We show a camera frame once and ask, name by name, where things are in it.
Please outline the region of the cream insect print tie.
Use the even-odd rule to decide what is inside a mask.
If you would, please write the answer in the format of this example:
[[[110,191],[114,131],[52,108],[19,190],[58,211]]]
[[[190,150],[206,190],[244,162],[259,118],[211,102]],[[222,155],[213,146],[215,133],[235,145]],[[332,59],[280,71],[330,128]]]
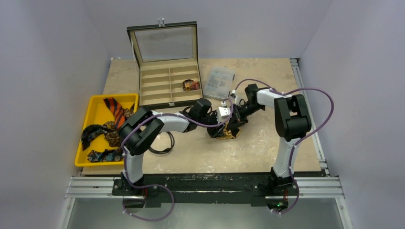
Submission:
[[[232,130],[227,130],[227,125],[224,126],[223,134],[219,137],[221,140],[236,139],[240,134],[239,128],[234,128]]]

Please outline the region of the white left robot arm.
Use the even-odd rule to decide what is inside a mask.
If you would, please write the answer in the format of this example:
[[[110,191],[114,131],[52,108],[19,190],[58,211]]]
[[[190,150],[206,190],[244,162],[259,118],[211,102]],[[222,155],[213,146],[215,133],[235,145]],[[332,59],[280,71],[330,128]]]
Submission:
[[[221,106],[211,112],[209,112],[210,102],[202,98],[189,110],[177,113],[156,112],[147,107],[139,108],[118,130],[124,157],[122,171],[123,178],[126,179],[124,189],[130,195],[141,192],[143,155],[160,133],[187,133],[199,126],[207,129],[224,127],[234,110],[232,106],[227,106],[228,101],[229,99],[225,99]]]

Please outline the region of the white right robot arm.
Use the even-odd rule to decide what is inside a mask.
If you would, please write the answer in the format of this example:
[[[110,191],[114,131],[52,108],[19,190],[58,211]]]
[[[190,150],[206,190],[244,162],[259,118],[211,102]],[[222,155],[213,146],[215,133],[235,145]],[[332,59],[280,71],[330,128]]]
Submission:
[[[312,123],[305,98],[301,94],[285,95],[270,88],[258,88],[256,84],[248,85],[245,94],[246,101],[232,90],[231,97],[235,104],[226,130],[232,136],[237,136],[239,128],[247,124],[248,116],[267,107],[274,110],[275,128],[280,141],[276,161],[270,170],[268,188],[272,193],[280,194],[293,184],[291,176],[296,157],[292,150],[311,130]]]

